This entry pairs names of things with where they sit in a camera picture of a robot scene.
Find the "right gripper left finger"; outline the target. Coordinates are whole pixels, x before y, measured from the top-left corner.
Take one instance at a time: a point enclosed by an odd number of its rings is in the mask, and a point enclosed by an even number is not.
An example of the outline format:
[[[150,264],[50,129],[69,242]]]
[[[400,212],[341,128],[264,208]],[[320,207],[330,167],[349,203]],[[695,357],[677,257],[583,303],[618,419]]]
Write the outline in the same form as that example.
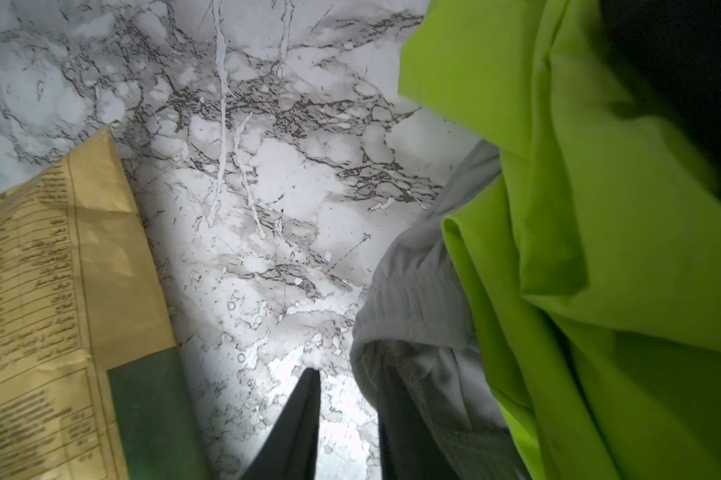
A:
[[[320,372],[308,368],[242,479],[313,480],[320,431]]]

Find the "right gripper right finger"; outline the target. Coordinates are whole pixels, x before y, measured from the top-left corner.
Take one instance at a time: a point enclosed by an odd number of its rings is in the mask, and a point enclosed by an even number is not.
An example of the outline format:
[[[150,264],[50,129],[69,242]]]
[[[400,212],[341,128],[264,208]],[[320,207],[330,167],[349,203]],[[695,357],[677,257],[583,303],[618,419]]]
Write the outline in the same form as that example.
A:
[[[399,372],[384,366],[377,395],[383,479],[456,479]]]

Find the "grey cloth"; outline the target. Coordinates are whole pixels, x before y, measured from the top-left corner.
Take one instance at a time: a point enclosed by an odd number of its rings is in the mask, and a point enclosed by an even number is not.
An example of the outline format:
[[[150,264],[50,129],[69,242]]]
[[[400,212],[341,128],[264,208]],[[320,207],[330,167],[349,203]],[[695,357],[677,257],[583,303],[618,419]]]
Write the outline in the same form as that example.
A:
[[[434,204],[380,261],[354,320],[350,366],[377,410],[384,366],[399,372],[456,479],[525,479],[529,472],[486,380],[468,300],[441,223],[500,174],[479,143]]]

